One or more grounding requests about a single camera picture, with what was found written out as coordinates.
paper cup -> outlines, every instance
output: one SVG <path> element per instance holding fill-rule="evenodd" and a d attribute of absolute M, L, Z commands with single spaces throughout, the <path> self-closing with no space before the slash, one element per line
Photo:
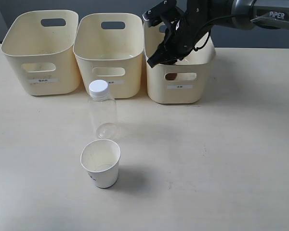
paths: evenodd
<path fill-rule="evenodd" d="M 80 162 L 94 184 L 102 189 L 114 185 L 118 179 L 121 150 L 111 140 L 96 140 L 82 151 Z"/>

plastic storage bin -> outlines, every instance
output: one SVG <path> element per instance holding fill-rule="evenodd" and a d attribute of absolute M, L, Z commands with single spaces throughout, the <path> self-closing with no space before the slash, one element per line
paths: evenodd
<path fill-rule="evenodd" d="M 77 27 L 77 13 L 67 10 L 33 11 L 16 18 L 1 50 L 27 93 L 65 94 L 78 87 L 72 50 Z"/>
<path fill-rule="evenodd" d="M 159 28 L 144 25 L 144 45 L 146 59 L 156 51 L 159 43 L 164 39 L 164 33 Z M 204 44 L 205 35 L 196 47 Z M 206 82 L 209 78 L 211 61 L 215 57 L 212 40 L 195 52 L 191 52 L 184 60 L 175 65 L 158 64 L 154 68 L 147 65 L 147 87 L 149 97 L 157 103 L 194 103 L 201 98 Z"/>
<path fill-rule="evenodd" d="M 120 22 L 123 27 L 117 28 L 114 22 Z M 102 79 L 110 84 L 115 98 L 137 94 L 142 70 L 143 34 L 141 19 L 130 13 L 96 13 L 81 20 L 74 54 L 88 93 L 89 84 Z"/>

plastic bottle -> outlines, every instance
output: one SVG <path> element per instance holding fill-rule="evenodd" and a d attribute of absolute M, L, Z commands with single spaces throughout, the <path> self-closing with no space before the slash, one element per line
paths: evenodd
<path fill-rule="evenodd" d="M 108 83 L 95 80 L 89 85 L 90 114 L 94 133 L 100 139 L 111 139 L 118 133 L 117 106 Z"/>

white bottle cap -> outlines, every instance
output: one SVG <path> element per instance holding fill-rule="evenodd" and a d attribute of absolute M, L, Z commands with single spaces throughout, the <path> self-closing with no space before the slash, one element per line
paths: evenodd
<path fill-rule="evenodd" d="M 89 85 L 90 96 L 96 99 L 102 99 L 110 93 L 108 83 L 104 80 L 95 80 Z"/>

beige tabletop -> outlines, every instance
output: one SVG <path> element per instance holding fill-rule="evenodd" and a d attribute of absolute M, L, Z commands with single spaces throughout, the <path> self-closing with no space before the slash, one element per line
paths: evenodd
<path fill-rule="evenodd" d="M 217 49 L 196 104 L 157 104 L 145 81 L 118 100 L 107 190 L 79 162 L 87 101 L 28 95 L 0 52 L 0 231 L 289 231 L 289 50 Z"/>

